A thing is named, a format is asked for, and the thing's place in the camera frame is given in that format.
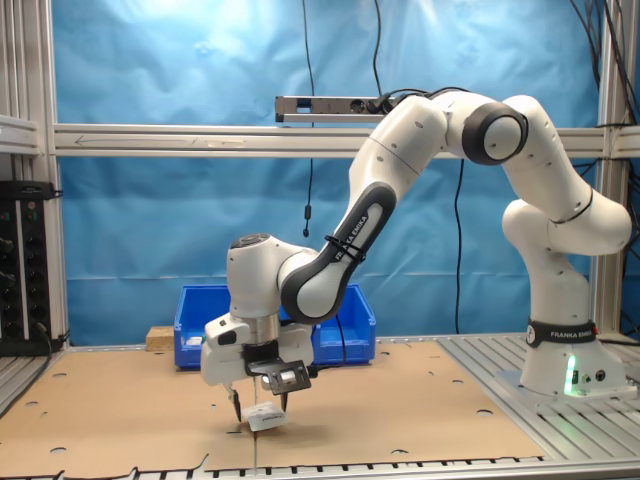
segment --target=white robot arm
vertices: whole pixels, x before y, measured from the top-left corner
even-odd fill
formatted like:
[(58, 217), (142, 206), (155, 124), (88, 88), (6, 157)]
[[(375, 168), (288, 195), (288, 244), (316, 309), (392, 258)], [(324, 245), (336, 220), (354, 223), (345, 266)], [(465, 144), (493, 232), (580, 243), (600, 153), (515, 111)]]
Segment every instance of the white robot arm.
[[(537, 101), (518, 96), (501, 103), (456, 89), (429, 98), (409, 96), (383, 119), (351, 165), (347, 212), (320, 252), (268, 234), (232, 244), (227, 257), (230, 312), (206, 326), (202, 373), (207, 383), (225, 384), (232, 395), (231, 382), (246, 376), (269, 378), (275, 394), (308, 388), (306, 365), (313, 360), (309, 326), (338, 312), (355, 268), (440, 151), (484, 165), (502, 164), (521, 199), (507, 208), (503, 228), (529, 271), (530, 332), (538, 332), (522, 383), (538, 393), (569, 394), (561, 388), (567, 358), (582, 351), (602, 366), (588, 367), (585, 375), (595, 380), (606, 368), (608, 380), (594, 382), (599, 392), (626, 385), (619, 360), (595, 341), (586, 280), (564, 254), (620, 250), (631, 233), (629, 215), (575, 172)], [(292, 320), (282, 327), (280, 305)], [(590, 333), (581, 334), (585, 329)], [(556, 376), (549, 375), (552, 366)], [(580, 388), (572, 392), (591, 392), (584, 383), (574, 384)]]

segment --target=cardboard sheet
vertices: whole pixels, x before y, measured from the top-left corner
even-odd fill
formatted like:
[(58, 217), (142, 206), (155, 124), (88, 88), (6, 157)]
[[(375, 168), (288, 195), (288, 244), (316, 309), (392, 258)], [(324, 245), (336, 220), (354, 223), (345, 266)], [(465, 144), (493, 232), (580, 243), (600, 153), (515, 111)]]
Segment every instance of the cardboard sheet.
[(436, 343), (379, 345), (373, 365), (312, 383), (290, 395), (288, 425), (257, 434), (259, 467), (544, 455)]
[[(235, 386), (252, 405), (252, 380)], [(253, 434), (227, 433), (240, 429), (226, 397), (176, 372), (170, 353), (67, 354), (0, 420), (0, 477), (113, 478), (193, 469), (206, 455), (212, 469), (251, 468)]]
[[(0, 477), (113, 478), (193, 469), (207, 455), (207, 470), (252, 468), (256, 445), (264, 467), (543, 455), (436, 344), (382, 345), (372, 366), (312, 383), (290, 396), (290, 423), (256, 444), (225, 390), (177, 372), (170, 353), (71, 353), (0, 420)], [(253, 382), (236, 387), (253, 405)]]

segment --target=blue plastic crate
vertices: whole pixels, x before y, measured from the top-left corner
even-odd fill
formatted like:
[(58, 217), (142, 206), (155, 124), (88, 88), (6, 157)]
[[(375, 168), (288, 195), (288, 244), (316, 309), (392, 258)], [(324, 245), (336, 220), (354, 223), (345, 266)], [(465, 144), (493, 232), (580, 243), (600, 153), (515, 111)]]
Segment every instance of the blue plastic crate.
[[(200, 368), (201, 345), (188, 345), (202, 338), (204, 326), (229, 311), (231, 297), (226, 285), (185, 285), (173, 325), (175, 362), (180, 368)], [(348, 364), (369, 363), (375, 356), (376, 319), (355, 284), (347, 286), (338, 314), (344, 331)], [(280, 310), (283, 320), (289, 317)], [(336, 365), (343, 361), (342, 339), (335, 319), (316, 326), (312, 339), (314, 364)]]

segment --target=perforated metal floor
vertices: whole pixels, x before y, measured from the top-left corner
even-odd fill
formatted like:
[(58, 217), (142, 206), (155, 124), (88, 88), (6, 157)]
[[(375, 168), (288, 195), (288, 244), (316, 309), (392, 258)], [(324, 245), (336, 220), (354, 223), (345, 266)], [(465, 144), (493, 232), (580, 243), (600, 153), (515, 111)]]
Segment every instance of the perforated metal floor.
[[(524, 337), (509, 335), (380, 338), (381, 343), (438, 342), (484, 387), (487, 394), (544, 450), (541, 458), (479, 460), (468, 462), (393, 463), (248, 469), (205, 472), (202, 468), (174, 472), (139, 473), (129, 480), (190, 480), (261, 476), (269, 479), (390, 477), (462, 478), (640, 478), (640, 400), (609, 401), (589, 405), (547, 407), (536, 414), (517, 401), (499, 372), (522, 368), (526, 353)], [(75, 348), (73, 351), (130, 350), (129, 347)], [(640, 366), (640, 348), (611, 346), (625, 362)], [(34, 359), (0, 359), (0, 402), (3, 395), (26, 384), (28, 372), (37, 370)], [(13, 378), (13, 386), (7, 379)]]

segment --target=black control box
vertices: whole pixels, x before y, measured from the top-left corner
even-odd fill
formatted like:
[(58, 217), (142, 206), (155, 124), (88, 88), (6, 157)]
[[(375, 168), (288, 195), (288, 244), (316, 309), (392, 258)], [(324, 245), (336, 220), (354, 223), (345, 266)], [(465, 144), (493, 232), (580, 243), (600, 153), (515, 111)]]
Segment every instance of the black control box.
[(23, 340), (20, 242), (16, 202), (0, 201), (0, 342)]
[(46, 355), (64, 343), (51, 336), (44, 206), (52, 197), (37, 182), (0, 183), (11, 187), (0, 195), (0, 357)]

